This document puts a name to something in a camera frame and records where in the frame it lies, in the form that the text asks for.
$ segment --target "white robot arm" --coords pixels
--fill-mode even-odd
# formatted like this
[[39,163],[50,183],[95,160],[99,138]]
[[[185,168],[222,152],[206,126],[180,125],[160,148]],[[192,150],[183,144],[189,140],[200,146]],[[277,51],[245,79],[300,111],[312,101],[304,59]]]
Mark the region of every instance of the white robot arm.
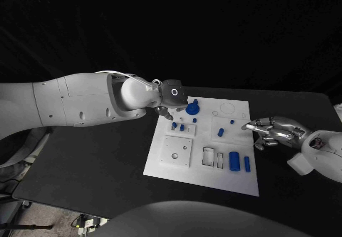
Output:
[[186,108],[179,80],[147,82],[115,71],[81,73],[37,83],[0,84],[0,139],[43,126],[94,126],[137,119],[146,107],[167,119]]
[[257,119],[241,129],[258,133],[260,138],[254,143],[257,149],[262,150],[264,146],[281,143],[301,150],[287,161],[300,175],[309,174],[316,169],[327,178],[342,182],[340,132],[312,132],[299,122],[284,117]]

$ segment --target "blue cylinder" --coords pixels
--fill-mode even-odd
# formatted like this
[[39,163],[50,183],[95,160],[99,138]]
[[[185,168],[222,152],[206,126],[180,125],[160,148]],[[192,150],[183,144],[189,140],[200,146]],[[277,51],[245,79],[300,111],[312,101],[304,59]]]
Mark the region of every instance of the blue cylinder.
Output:
[[229,170],[239,171],[239,156],[238,152],[229,152]]
[[251,172],[249,157],[244,157],[244,168],[245,172]]
[[199,106],[198,106],[198,99],[193,100],[190,104],[187,104],[187,107],[185,109],[189,115],[196,115],[199,112]]
[[218,136],[219,136],[219,137],[222,137],[224,131],[225,131],[225,130],[221,128],[221,129],[219,129],[219,133],[218,133]]

